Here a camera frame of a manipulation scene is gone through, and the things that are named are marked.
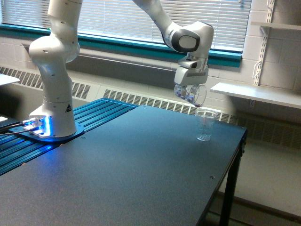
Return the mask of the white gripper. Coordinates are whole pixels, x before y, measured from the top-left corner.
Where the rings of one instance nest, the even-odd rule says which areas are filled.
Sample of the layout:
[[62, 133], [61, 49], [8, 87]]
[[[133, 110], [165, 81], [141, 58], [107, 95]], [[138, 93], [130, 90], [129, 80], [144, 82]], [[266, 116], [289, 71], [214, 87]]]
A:
[[188, 53], [178, 61], [174, 82], [180, 86], [186, 86], [186, 94], [189, 94], [192, 85], [205, 84], [208, 77], [208, 56], [197, 57]]

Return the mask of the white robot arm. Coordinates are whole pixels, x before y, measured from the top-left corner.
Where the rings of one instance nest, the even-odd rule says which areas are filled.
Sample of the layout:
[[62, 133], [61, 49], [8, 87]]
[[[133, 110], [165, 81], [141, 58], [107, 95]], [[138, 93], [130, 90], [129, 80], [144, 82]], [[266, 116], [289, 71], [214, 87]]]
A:
[[[194, 106], [199, 88], [207, 81], [208, 57], [214, 29], [203, 22], [187, 26], [174, 23], [158, 0], [137, 0], [159, 28], [167, 46], [185, 53], [175, 72], [174, 94]], [[52, 0], [48, 7], [51, 33], [30, 44], [29, 55], [38, 67], [43, 83], [43, 103], [30, 113], [24, 129], [42, 139], [72, 136], [79, 132], [72, 106], [72, 81], [66, 64], [79, 54], [78, 22], [82, 1]]]

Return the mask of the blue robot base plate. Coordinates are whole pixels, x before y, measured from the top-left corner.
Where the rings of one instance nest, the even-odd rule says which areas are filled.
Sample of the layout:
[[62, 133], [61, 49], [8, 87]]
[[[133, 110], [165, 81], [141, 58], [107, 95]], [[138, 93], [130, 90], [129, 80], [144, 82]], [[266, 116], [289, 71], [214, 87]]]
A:
[[25, 133], [21, 133], [18, 134], [21, 137], [24, 138], [28, 138], [31, 140], [36, 140], [36, 141], [40, 141], [40, 142], [44, 142], [44, 143], [66, 143], [70, 140], [73, 140], [77, 137], [79, 137], [80, 135], [82, 135], [84, 133], [84, 126], [80, 125], [79, 123], [75, 123], [76, 125], [76, 132], [70, 136], [66, 136], [66, 137], [48, 137], [48, 138], [40, 138], [36, 135], [33, 135], [30, 132], [25, 132]]

